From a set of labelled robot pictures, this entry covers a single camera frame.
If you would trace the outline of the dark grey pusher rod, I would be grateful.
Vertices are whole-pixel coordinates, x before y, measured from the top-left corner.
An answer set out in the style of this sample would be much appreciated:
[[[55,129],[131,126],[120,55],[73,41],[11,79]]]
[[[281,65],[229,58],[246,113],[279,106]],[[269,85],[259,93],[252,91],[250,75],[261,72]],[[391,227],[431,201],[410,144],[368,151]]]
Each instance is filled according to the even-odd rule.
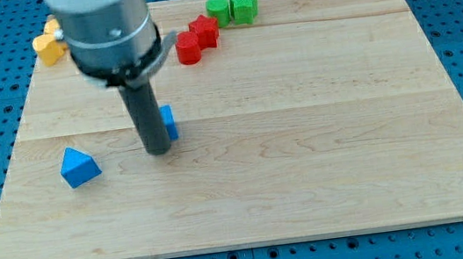
[[[134,123],[146,152],[162,155],[170,150],[170,135],[159,112],[150,83],[137,87],[119,87],[119,94]]]

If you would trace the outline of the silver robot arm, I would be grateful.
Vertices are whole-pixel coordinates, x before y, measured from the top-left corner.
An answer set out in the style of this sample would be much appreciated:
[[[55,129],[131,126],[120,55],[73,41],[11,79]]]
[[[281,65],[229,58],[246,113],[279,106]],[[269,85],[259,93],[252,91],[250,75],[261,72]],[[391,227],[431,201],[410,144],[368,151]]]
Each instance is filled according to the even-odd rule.
[[[146,0],[44,0],[61,29],[55,38],[69,47],[85,76],[117,88],[144,148],[170,150],[150,79],[165,63],[177,33],[163,37]]]

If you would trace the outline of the yellow block behind arm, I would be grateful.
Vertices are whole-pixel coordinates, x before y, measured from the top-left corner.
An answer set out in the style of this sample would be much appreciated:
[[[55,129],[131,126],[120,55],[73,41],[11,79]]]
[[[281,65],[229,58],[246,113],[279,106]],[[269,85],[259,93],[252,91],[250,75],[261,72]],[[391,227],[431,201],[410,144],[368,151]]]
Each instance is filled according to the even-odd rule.
[[[52,20],[49,20],[45,23],[43,32],[45,34],[53,35],[53,34],[56,34],[56,32],[59,30],[60,30],[60,25],[57,22],[57,20],[53,18]]]

